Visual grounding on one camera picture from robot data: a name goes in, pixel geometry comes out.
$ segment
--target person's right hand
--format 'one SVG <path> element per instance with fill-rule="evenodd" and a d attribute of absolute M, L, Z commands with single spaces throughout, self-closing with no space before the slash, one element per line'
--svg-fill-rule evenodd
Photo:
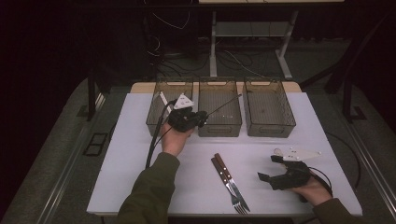
<path fill-rule="evenodd" d="M 291 191 L 304 196 L 312 205 L 316 206 L 332 199 L 332 195 L 314 177 L 309 178 L 306 185 Z"/>
<path fill-rule="evenodd" d="M 180 133 L 172 128 L 167 122 L 161 128 L 161 136 L 163 137 L 163 152 L 178 156 L 186 144 L 187 138 L 194 132 L 190 129 L 184 133 Z"/>

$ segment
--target sleeve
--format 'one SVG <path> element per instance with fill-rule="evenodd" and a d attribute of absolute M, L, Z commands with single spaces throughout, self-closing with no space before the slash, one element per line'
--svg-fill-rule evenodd
<path fill-rule="evenodd" d="M 361 224 L 362 219 L 352 216 L 339 199 L 331 199 L 314 207 L 321 224 Z"/>
<path fill-rule="evenodd" d="M 116 223 L 167 223 L 179 165 L 175 156 L 161 152 L 154 164 L 140 173 L 134 182 L 131 194 L 120 208 Z"/>

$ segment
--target floor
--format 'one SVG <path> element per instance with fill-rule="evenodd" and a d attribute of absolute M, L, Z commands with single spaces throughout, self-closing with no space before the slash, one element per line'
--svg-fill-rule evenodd
<path fill-rule="evenodd" d="M 158 76 L 208 76 L 207 41 L 205 38 L 200 39 L 202 53 L 195 59 L 169 49 L 166 60 L 157 67 Z M 293 80 L 301 83 L 337 62 L 348 44 L 347 40 L 292 41 L 285 57 Z M 279 40 L 265 38 L 219 40 L 218 76 L 242 78 L 259 74 L 281 77 L 274 54 L 278 45 Z M 362 218 L 368 223 L 396 223 L 394 211 L 389 210 L 389 202 L 395 200 L 392 189 L 396 189 L 396 136 L 357 88 L 353 89 L 352 105 L 358 106 L 367 119 L 347 123 L 340 112 L 342 92 L 327 94 L 323 90 L 326 80 L 325 77 L 303 91 L 307 92 L 350 185 L 355 187 L 359 181 L 356 195 L 363 209 Z M 120 86 L 114 87 L 110 93 L 99 95 L 97 113 L 91 121 L 87 121 L 87 81 L 76 88 L 1 223 L 114 222 L 114 217 L 88 214 L 86 208 L 129 90 L 130 87 Z M 83 155 L 95 134 L 106 135 L 102 152 L 98 156 Z M 99 152 L 100 147 L 89 147 L 88 150 Z M 361 159 L 360 172 L 352 151 Z M 373 158 L 375 163 L 367 161 L 367 158 Z M 309 218 L 293 217 L 292 221 L 303 223 Z M 269 221 L 245 218 L 233 223 Z M 286 223 L 285 220 L 271 221 Z M 230 223 L 230 220 L 205 222 Z M 172 220 L 172 223 L 182 223 L 182 220 Z"/>

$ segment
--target person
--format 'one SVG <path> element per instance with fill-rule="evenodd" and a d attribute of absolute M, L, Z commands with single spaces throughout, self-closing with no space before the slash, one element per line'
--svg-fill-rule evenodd
<path fill-rule="evenodd" d="M 161 128 L 163 151 L 151 167 L 141 172 L 134 182 L 131 194 L 123 202 L 116 223 L 168 223 L 168 207 L 175 191 L 175 176 L 180 165 L 177 156 L 183 150 L 193 129 L 180 133 L 165 122 Z M 359 224 L 313 177 L 305 186 L 290 189 L 303 195 L 313 206 L 313 211 L 322 224 Z"/>

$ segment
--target white table surface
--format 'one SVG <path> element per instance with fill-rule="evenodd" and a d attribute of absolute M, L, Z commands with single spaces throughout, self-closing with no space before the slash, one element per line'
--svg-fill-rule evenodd
<path fill-rule="evenodd" d="M 211 162 L 215 153 L 219 153 L 228 166 L 250 208 L 249 216 L 297 217 L 311 214 L 309 203 L 300 203 L 293 192 L 272 190 L 257 175 L 258 172 L 270 176 L 285 174 L 286 170 L 280 164 L 271 162 L 270 156 L 275 148 L 285 151 L 291 147 L 320 151 L 320 157 L 305 163 L 330 178 L 334 197 L 339 198 L 352 215 L 362 215 L 361 206 L 334 156 L 307 95 L 302 92 L 288 92 L 287 95 L 297 123 L 289 138 L 247 136 L 242 97 L 239 101 L 243 124 L 239 137 L 203 138 L 195 130 L 178 156 L 181 164 L 169 207 L 170 216 L 239 216 Z M 152 93 L 129 93 L 125 98 L 87 212 L 98 216 L 115 216 L 130 194 L 137 176 L 145 168 L 151 142 L 146 125 L 151 97 Z M 155 161 L 160 151 L 161 144 L 155 148 L 151 162 Z"/>

